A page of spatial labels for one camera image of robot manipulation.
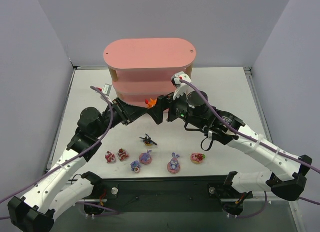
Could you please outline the blue bunny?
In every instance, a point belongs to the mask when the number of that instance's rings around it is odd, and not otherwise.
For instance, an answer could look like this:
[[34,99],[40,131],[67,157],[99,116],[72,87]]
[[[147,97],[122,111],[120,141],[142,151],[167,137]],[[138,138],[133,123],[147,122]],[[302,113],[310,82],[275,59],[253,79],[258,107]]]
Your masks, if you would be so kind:
[[167,164],[167,170],[172,174],[178,173],[181,169],[180,163],[178,161],[179,157],[180,157],[179,154],[172,152],[172,159]]

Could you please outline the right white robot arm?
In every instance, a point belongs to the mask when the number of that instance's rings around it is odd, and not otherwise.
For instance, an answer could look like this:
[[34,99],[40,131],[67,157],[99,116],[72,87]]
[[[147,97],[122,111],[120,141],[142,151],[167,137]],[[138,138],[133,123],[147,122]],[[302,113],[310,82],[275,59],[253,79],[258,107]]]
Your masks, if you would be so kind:
[[168,121],[180,118],[186,125],[193,125],[193,131],[204,133],[211,142],[235,148],[267,168],[267,171],[256,173],[230,172],[229,183],[238,192],[271,191],[282,199],[295,201],[304,191],[311,157],[285,152],[242,119],[211,106],[203,91],[179,97],[169,94],[145,103],[149,115],[157,123],[162,122],[163,111],[168,110]]

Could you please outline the orange spiky creature toy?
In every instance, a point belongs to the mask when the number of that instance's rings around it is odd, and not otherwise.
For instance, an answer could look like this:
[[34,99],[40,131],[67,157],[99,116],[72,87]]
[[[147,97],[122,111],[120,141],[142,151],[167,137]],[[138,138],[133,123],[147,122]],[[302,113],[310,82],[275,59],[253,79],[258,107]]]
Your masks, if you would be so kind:
[[153,108],[157,104],[157,99],[150,98],[149,100],[145,100],[145,103],[147,105],[147,109]]

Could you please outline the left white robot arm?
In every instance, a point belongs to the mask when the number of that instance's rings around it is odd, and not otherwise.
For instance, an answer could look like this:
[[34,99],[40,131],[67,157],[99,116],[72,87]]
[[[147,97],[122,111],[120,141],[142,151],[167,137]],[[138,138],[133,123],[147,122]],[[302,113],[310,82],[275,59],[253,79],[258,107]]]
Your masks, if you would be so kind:
[[117,124],[127,125],[146,113],[146,108],[128,105],[119,98],[109,103],[104,113],[94,107],[84,109],[75,135],[56,164],[31,190],[9,201],[12,224],[24,232],[49,232],[60,215],[89,196],[101,181],[90,172],[74,185],[64,187],[97,152],[103,136]]

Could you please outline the black bat creature toy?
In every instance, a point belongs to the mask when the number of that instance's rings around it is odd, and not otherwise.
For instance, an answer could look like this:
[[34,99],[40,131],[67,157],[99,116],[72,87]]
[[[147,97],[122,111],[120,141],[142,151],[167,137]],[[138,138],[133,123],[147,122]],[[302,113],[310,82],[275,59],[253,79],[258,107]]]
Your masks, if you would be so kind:
[[158,145],[147,133],[145,133],[144,137],[140,137],[140,139],[142,139],[146,146]]

